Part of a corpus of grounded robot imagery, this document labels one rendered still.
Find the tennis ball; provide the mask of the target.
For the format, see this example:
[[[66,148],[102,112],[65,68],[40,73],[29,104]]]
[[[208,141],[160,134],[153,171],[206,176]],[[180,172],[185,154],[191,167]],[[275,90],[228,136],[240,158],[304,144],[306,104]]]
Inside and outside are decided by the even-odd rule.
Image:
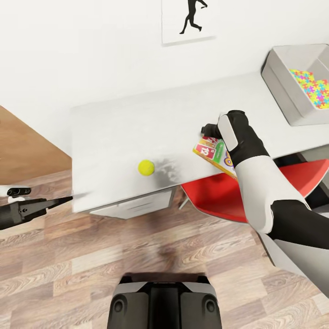
[[[150,160],[142,160],[138,165],[138,171],[143,176],[149,176],[154,172],[154,164]]]

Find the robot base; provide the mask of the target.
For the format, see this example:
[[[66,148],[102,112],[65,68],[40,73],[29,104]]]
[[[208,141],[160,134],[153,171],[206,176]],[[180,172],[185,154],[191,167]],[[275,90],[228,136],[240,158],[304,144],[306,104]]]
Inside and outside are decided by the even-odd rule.
[[[222,329],[215,288],[198,282],[133,282],[113,291],[107,329]]]

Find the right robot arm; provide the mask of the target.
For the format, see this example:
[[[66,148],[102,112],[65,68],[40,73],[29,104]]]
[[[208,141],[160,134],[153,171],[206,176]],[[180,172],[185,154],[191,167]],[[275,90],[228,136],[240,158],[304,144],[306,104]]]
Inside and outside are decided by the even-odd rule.
[[[208,123],[201,132],[224,141],[248,224],[267,234],[329,299],[329,218],[310,210],[249,126],[244,111],[221,112],[217,125]]]

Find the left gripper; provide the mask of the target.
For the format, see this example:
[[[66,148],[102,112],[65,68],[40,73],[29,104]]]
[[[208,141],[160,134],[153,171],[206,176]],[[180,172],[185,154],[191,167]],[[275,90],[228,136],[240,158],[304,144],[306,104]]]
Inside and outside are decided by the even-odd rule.
[[[33,218],[45,215],[46,208],[54,208],[73,199],[73,195],[51,200],[38,198],[0,206],[0,230],[29,222]]]

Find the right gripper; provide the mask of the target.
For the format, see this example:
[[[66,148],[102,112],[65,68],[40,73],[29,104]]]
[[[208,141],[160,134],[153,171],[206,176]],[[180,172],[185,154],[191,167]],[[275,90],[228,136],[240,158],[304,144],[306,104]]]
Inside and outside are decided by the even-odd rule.
[[[216,139],[222,139],[222,137],[220,137],[216,132],[217,126],[218,125],[208,123],[205,127],[202,127],[201,132],[204,134],[204,136],[214,137]]]

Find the jigsaw puzzle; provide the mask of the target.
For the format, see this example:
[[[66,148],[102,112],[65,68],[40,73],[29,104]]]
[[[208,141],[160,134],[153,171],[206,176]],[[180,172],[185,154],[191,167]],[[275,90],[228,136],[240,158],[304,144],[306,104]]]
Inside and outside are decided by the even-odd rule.
[[[319,81],[313,79],[312,82],[300,86],[317,108],[329,108],[329,83],[326,79]]]
[[[295,76],[295,78],[301,85],[308,84],[309,82],[312,82],[314,79],[312,72],[305,72],[305,71],[299,71],[293,69],[290,69],[290,72],[292,73],[293,76]]]

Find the board game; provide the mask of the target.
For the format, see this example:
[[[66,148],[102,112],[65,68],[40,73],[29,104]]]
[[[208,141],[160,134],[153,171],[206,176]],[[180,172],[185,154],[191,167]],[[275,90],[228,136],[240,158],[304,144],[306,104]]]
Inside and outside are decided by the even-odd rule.
[[[193,148],[193,152],[237,180],[232,160],[222,139],[203,136]]]

